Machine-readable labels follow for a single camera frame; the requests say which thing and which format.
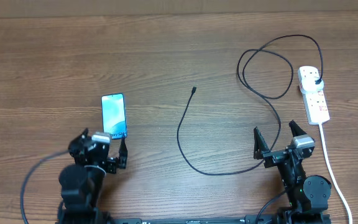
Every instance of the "wooden table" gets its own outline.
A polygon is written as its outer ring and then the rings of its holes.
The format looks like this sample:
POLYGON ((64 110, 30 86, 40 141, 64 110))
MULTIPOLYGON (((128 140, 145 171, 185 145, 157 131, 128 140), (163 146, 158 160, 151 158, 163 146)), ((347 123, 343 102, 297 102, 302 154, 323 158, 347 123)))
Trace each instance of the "wooden table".
MULTIPOLYGON (((126 170, 107 177, 101 209, 116 218, 256 214, 282 191, 277 169, 200 175, 183 160, 176 130, 197 85, 180 134, 189 160, 206 172, 258 163, 252 130, 258 126, 270 145, 277 120, 240 85, 236 64, 246 49, 287 34, 310 35, 323 50, 328 152, 358 223, 358 11, 0 19, 0 223, 22 223, 19 191, 30 167, 66 149, 83 128, 102 130, 100 97, 118 92, 126 97, 129 161, 126 170)), ((308 39, 280 40, 268 49, 286 56, 295 70, 320 66, 308 39)), ((247 76, 258 91, 278 95, 290 71, 282 59, 259 54, 247 76)), ((289 144, 287 123, 294 119, 316 139, 303 163, 307 175, 330 179, 318 127, 307 123, 297 83, 295 72, 290 91, 273 101, 283 121, 275 150, 289 144)), ((56 220, 58 175, 71 163, 65 155, 33 174, 25 195, 30 223, 56 220)), ((287 203, 282 197, 265 212, 287 203)), ((328 213, 334 223, 346 223, 334 189, 328 213)))

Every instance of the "extension cord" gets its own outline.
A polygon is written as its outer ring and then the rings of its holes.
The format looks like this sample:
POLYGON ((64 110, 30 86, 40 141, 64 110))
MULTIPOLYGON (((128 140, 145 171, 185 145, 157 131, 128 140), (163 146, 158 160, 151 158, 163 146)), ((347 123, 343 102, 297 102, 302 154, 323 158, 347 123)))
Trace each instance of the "extension cord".
POLYGON ((324 158, 327 164, 329 175, 333 181, 336 191, 338 192, 349 216, 349 224, 353 224, 352 212, 346 202, 341 190, 336 182, 333 170, 329 163, 326 141, 323 133, 323 123, 329 120, 327 102, 324 96, 324 82, 316 84, 319 78, 318 69, 312 66, 302 66, 298 70, 299 87, 302 92, 303 102, 305 103, 306 115, 311 125, 318 125, 321 135, 321 144, 323 145, 324 158))

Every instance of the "blue smartphone screen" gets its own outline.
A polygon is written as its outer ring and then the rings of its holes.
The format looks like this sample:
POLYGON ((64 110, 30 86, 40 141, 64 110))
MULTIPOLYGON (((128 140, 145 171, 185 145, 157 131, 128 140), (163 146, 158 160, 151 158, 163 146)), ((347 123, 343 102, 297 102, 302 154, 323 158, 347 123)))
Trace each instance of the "blue smartphone screen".
POLYGON ((124 95, 122 93, 102 96, 103 131, 112 139, 127 137, 124 95))

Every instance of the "black cord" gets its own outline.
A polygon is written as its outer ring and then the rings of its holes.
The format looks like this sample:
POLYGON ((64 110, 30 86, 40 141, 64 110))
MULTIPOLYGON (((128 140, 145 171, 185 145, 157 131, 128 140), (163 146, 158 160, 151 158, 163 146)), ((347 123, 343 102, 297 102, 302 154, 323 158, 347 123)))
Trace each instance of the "black cord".
MULTIPOLYGON (((321 49, 320 49, 320 46, 318 45, 317 41, 315 41, 312 37, 309 37, 307 35, 303 35, 303 34, 293 34, 293 35, 284 35, 284 36, 281 36, 281 37, 277 37, 277 38, 274 38, 273 40, 267 42, 266 44, 264 44, 263 46, 261 46, 259 49, 249 49, 249 50, 246 50, 244 53, 242 53, 240 59, 239 59, 239 62, 237 64, 237 76, 240 80, 240 82, 247 88, 249 89, 250 91, 252 91, 253 93, 255 93, 256 95, 260 96, 264 101, 266 101, 266 103, 271 107, 271 109, 273 110, 273 112, 275 113, 276 117, 277 117, 277 122, 278 122, 278 131, 277 131, 277 135, 276 135, 276 138, 274 139, 274 142, 272 144, 272 147, 270 147, 270 151, 273 149, 274 145, 276 144, 277 142, 277 139, 280 135, 280 131, 281 131, 281 119, 276 111, 276 109, 273 107, 273 105, 269 102, 269 100, 267 99, 270 99, 270 100, 277 100, 281 97, 283 97, 287 91, 290 89, 291 87, 291 84, 292 84, 292 80, 293 80, 293 67, 292 67, 292 64, 290 63, 290 61, 288 59, 286 59, 284 56, 278 54, 278 53, 275 53, 275 52, 272 52, 272 51, 269 51, 269 50, 264 50, 264 48, 266 46, 268 46, 268 44, 272 43, 273 41, 275 40, 278 40, 278 39, 282 39, 282 38, 285 38, 285 37, 306 37, 310 40, 312 40, 317 48, 318 48, 318 52, 320 54, 320 60, 321 60, 321 75, 320 75, 320 78, 318 80, 316 80, 316 83, 319 84, 321 82, 321 79, 323 78, 323 55, 321 53, 321 49), (251 51, 254 51, 254 53, 250 56, 250 58, 248 58, 246 64, 244 65, 244 68, 242 69, 242 78, 241 79, 241 76, 240 76, 240 71, 239 71, 239 67, 240 67, 240 63, 241 63, 241 60, 243 58, 243 56, 247 53, 247 52, 251 52, 251 51), (246 80, 246 73, 245 73, 245 70, 246 70, 246 66, 248 65, 248 63, 251 61, 251 59, 259 52, 266 52, 266 53, 270 53, 270 54, 273 54, 273 55, 276 55, 280 58, 282 58, 284 61, 286 61, 288 63, 288 65, 290 66, 291 68, 291 79, 290 79, 290 82, 287 86, 287 89, 279 96, 266 96, 266 95, 263 95, 259 92, 257 92, 256 90, 254 90, 248 83, 247 83, 247 80, 246 80)), ((189 104, 190 104, 190 101, 191 101, 191 98, 193 97, 194 93, 196 92, 196 87, 193 87, 192 91, 191 91, 191 96, 187 102, 187 105, 186 105, 186 109, 185 109, 185 112, 183 113, 183 116, 181 117, 181 120, 179 122, 179 125, 178 125, 178 131, 177 131, 177 141, 178 141, 178 147, 179 147, 179 150, 180 150, 180 153, 182 154, 183 158, 185 159, 185 161, 187 162, 187 164, 195 171, 199 172, 200 174, 204 174, 204 175, 234 175, 234 174, 241 174, 241 173, 245 173, 245 172, 248 172, 250 170, 253 170, 255 169, 256 167, 258 167, 259 165, 261 165, 264 160, 261 160, 258 164, 256 164, 255 166, 253 167, 250 167, 248 169, 245 169, 245 170, 240 170, 240 171, 236 171, 236 172, 228 172, 228 173, 217 173, 217 174, 211 174, 211 173, 207 173, 207 172, 203 172, 203 171, 200 171, 198 170, 197 168, 195 168, 193 165, 190 164, 189 160, 186 158, 185 154, 183 153, 181 147, 180 147, 180 143, 179 143, 179 129, 180 129, 180 126, 181 126, 181 123, 183 122, 183 119, 185 118, 185 115, 186 115, 186 112, 187 112, 187 109, 189 107, 189 104)))
POLYGON ((22 218, 24 221, 24 224, 29 224, 29 221, 27 220, 27 217, 25 216, 25 211, 24 211, 24 192, 25 192, 25 186, 27 185, 31 174, 45 161, 49 160, 49 159, 53 159, 54 157, 58 157, 61 156, 63 154, 68 153, 68 150, 65 150, 63 152, 56 152, 53 153, 52 155, 49 155, 43 159, 41 159, 38 163, 36 163, 36 165, 34 165, 33 167, 31 167, 29 173, 26 175, 26 177, 24 178, 23 184, 22 184, 22 189, 20 191, 20 211, 22 213, 22 218))
POLYGON ((261 216, 262 212, 264 212, 264 210, 274 201, 276 201, 278 198, 280 198, 283 194, 287 193, 288 191, 290 191, 292 188, 287 188, 286 190, 284 190, 283 192, 279 193, 276 197, 272 198, 270 201, 268 201, 259 211, 258 215, 256 216, 255 219, 255 224, 258 224, 259 222, 259 217, 261 216))

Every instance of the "white cable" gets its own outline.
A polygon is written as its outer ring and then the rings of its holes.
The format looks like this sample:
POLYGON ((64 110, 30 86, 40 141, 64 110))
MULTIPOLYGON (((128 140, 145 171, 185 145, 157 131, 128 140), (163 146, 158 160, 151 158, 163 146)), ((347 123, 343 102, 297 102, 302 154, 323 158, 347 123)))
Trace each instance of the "white cable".
POLYGON ((329 165, 327 148, 326 148, 326 140, 324 138, 324 132, 323 132, 323 125, 321 123, 319 123, 318 127, 320 129, 321 144, 323 145, 324 158, 326 159, 329 175, 331 176, 331 179, 333 180, 336 191, 338 192, 340 198, 342 199, 343 204, 346 207, 347 215, 349 216, 349 224, 353 224, 351 208, 349 208, 349 205, 347 204, 345 197, 343 196, 341 190, 339 189, 338 184, 336 183, 336 180, 335 180, 335 177, 333 174, 333 170, 331 169, 331 165, 329 165))

